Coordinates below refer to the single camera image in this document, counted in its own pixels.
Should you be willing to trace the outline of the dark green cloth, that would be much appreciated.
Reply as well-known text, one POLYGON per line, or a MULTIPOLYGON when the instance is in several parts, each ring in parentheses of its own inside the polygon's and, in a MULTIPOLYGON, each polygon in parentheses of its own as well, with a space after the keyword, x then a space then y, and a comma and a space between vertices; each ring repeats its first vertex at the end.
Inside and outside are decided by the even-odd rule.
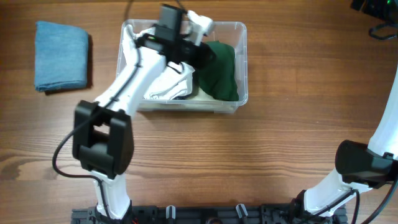
POLYGON ((219 41, 206 43, 215 54, 204 68, 195 70, 198 86, 216 100, 238 101, 238 86, 235 80, 235 51, 219 41))

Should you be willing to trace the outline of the clear plastic storage container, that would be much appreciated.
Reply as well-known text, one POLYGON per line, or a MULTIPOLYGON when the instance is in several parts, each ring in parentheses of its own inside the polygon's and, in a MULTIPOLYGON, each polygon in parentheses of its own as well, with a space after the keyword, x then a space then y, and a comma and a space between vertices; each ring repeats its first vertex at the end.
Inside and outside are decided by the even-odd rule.
POLYGON ((228 44, 235 51, 235 80, 238 86, 239 100, 232 111, 212 111, 214 113, 234 113, 248 101, 248 57, 247 57, 247 29, 242 22, 215 21, 215 28, 203 40, 219 41, 228 44))

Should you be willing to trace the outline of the white cloth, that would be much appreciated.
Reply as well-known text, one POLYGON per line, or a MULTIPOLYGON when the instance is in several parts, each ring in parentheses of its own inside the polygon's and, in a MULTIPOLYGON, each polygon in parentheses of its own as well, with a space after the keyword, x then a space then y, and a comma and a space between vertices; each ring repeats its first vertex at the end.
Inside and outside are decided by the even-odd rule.
MULTIPOLYGON (((127 65, 136 61, 136 50, 133 40, 144 34, 154 35, 155 28, 151 27, 138 34, 133 33, 133 26, 128 24, 123 29, 123 54, 127 65)), ((169 62, 165 70, 152 82, 144 99, 146 100, 172 100, 180 96, 190 95, 193 91, 193 72, 195 69, 181 62, 179 64, 169 62)))

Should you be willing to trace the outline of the cream cloth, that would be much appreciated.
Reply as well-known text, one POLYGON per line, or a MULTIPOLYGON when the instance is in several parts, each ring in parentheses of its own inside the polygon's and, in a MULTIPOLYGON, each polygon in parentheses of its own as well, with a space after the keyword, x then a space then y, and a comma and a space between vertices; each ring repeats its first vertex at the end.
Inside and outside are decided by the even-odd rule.
POLYGON ((234 101, 216 100, 203 91, 182 100, 142 100, 139 110, 197 110, 197 111, 232 111, 236 107, 234 101))

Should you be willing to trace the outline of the blue cloth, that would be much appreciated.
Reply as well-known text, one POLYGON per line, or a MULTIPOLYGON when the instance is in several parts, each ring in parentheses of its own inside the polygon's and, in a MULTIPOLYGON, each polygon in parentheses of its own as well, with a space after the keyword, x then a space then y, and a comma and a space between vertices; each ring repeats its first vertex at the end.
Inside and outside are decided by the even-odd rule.
POLYGON ((86 88, 88 33, 79 27, 53 22, 35 24, 35 90, 86 88))

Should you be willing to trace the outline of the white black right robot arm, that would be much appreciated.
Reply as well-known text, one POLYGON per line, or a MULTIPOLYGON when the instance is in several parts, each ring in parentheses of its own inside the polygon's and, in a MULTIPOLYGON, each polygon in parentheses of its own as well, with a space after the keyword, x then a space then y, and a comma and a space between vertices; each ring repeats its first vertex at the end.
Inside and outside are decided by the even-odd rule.
POLYGON ((355 198, 355 223, 361 193, 386 184, 391 186, 388 193, 365 223, 371 223, 384 210, 397 190, 397 83, 392 85, 382 119, 369 142, 343 141, 336 152, 334 169, 291 201, 288 222, 320 223, 355 198))

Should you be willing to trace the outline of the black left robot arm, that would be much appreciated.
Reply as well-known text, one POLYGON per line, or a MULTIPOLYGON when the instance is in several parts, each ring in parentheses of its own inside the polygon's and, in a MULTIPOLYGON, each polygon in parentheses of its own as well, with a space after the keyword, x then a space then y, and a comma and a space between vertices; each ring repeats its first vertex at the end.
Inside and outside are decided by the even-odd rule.
POLYGON ((158 22, 144 32, 128 26, 135 58, 94 102, 75 109, 72 155, 94 180, 97 206, 91 221, 131 223, 125 171, 134 153, 132 119, 145 93, 172 62, 201 68, 215 57, 202 39, 212 19, 164 4, 158 22))

